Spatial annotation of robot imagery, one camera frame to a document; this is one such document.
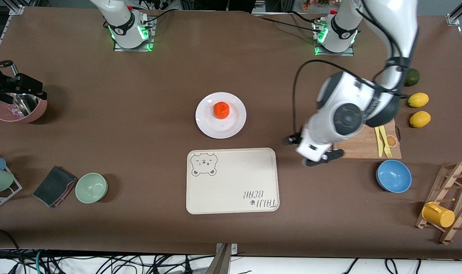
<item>teal cable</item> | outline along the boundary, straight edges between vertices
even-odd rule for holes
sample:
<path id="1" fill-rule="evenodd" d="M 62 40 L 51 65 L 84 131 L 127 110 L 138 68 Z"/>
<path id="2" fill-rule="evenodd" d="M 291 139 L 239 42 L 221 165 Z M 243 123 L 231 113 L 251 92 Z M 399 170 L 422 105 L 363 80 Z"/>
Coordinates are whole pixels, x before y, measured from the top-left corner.
<path id="1" fill-rule="evenodd" d="M 41 250 L 38 251 L 38 254 L 36 254 L 36 271 L 38 272 L 38 274 L 41 274 L 41 271 L 40 271 L 40 254 L 41 254 Z"/>

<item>yellow lemon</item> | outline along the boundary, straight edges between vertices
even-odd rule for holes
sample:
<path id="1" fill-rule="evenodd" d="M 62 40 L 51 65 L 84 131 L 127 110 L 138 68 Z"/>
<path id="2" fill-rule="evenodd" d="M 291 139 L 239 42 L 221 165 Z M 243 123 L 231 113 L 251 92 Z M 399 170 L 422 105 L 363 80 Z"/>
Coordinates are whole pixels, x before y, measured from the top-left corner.
<path id="1" fill-rule="evenodd" d="M 410 117 L 410 125 L 412 127 L 423 127 L 431 121 L 431 115 L 425 111 L 419 111 Z"/>
<path id="2" fill-rule="evenodd" d="M 414 108 L 423 107 L 429 101 L 429 96 L 423 92 L 415 93 L 409 98 L 409 106 Z"/>

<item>pink bowl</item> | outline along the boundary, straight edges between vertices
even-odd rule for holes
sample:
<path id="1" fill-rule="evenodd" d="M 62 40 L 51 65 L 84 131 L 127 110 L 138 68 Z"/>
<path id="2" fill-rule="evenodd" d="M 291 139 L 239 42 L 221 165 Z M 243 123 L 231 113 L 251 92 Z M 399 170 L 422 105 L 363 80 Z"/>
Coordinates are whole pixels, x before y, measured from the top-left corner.
<path id="1" fill-rule="evenodd" d="M 40 100 L 33 112 L 23 116 L 15 105 L 2 103 L 0 107 L 0 120 L 9 123 L 27 124 L 38 120 L 46 111 L 48 101 Z"/>

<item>blue bowl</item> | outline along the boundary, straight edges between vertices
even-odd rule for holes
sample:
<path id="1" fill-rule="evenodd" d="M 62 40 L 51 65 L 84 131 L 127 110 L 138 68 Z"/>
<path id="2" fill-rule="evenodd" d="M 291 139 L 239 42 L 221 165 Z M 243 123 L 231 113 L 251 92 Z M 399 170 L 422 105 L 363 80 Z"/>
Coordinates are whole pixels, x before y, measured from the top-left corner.
<path id="1" fill-rule="evenodd" d="M 412 175 L 403 163 L 386 160 L 378 167 L 377 181 L 386 191 L 402 193 L 410 188 Z"/>

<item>white tray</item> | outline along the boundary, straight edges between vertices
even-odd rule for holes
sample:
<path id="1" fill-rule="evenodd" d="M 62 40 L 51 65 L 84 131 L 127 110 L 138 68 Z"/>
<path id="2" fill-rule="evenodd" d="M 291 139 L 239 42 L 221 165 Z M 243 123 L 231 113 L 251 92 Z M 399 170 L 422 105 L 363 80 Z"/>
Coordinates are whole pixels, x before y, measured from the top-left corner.
<path id="1" fill-rule="evenodd" d="M 191 214 L 275 211 L 277 161 L 270 148 L 194 150 L 187 156 Z"/>

